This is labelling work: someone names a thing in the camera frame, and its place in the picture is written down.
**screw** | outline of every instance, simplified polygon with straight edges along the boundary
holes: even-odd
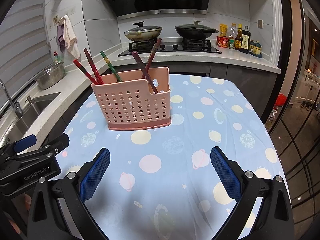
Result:
[[[253,173],[251,171],[246,171],[245,172],[245,176],[248,178],[252,178],[253,177]]]
[[[39,181],[40,183],[44,183],[45,177],[41,177],[38,181]]]
[[[75,172],[70,172],[70,173],[67,175],[68,179],[73,179],[75,176],[76,176],[76,173],[75,173]]]
[[[279,176],[279,175],[276,176],[276,180],[279,181],[279,182],[283,181],[282,177]]]

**blue gripper pad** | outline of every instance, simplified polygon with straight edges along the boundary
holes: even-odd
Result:
[[[216,170],[223,186],[225,187],[228,196],[239,202],[241,198],[241,185],[228,163],[222,156],[223,152],[219,147],[214,147],[210,153],[211,163]]]
[[[35,145],[36,142],[37,142],[36,136],[34,134],[31,134],[31,135],[17,141],[14,145],[13,150],[15,151],[15,153],[20,153],[20,152],[24,151],[25,149],[28,149],[32,145]]]
[[[108,149],[105,149],[81,182],[79,196],[82,203],[92,198],[109,164],[110,152]]]

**red chopstick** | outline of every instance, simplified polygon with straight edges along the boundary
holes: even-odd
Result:
[[[81,72],[82,72],[83,74],[85,74],[85,76],[86,76],[87,78],[90,79],[90,81],[91,81],[93,84],[99,85],[98,82],[89,74],[88,71],[85,70],[85,68],[81,65],[81,63],[80,63],[77,59],[75,59],[75,60],[73,61],[73,63],[81,70]]]
[[[149,70],[149,68],[151,66],[151,62],[153,61],[153,58],[155,57],[155,54],[156,54],[156,52],[158,50],[158,47],[159,47],[160,43],[161,43],[161,38],[159,38],[157,40],[157,42],[153,45],[153,48],[152,48],[152,50],[150,52],[150,56],[149,56],[147,64],[146,64],[146,71],[147,72],[148,72],[148,70]]]
[[[99,85],[104,85],[104,82],[102,81],[102,78],[101,78],[101,76],[100,76],[100,74],[99,74],[99,72],[98,72],[98,70],[97,70],[97,68],[96,68],[96,66],[95,66],[95,64],[94,64],[89,52],[88,52],[88,50],[84,49],[84,53],[85,53],[85,55],[86,55],[86,57],[88,59],[88,62],[90,64],[91,68],[92,68],[94,76],[97,78],[97,82],[99,83]]]
[[[142,73],[146,76],[146,80],[148,81],[149,85],[152,87],[153,91],[157,94],[158,90],[156,89],[154,83],[152,82],[151,77],[148,74],[148,71],[146,71],[146,67],[143,64],[138,52],[136,52],[136,51],[132,52],[132,56],[136,60],[136,62],[138,64],[139,68],[141,69]]]

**pink plastic basket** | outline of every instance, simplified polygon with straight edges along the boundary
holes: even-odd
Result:
[[[123,82],[114,74],[101,76],[104,85],[91,84],[110,130],[143,130],[171,124],[169,68],[150,68],[156,79],[158,94],[148,81],[141,79],[141,70],[119,72]]]

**table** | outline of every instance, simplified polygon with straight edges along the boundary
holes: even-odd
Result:
[[[284,178],[266,129],[232,82],[171,74],[170,87],[170,126],[111,131],[92,94],[65,130],[70,144],[57,155],[56,178],[78,171],[102,147],[110,151],[110,165],[85,202],[110,240],[211,239],[236,204],[210,162],[216,145],[244,171]],[[249,234],[260,204],[240,237]]]

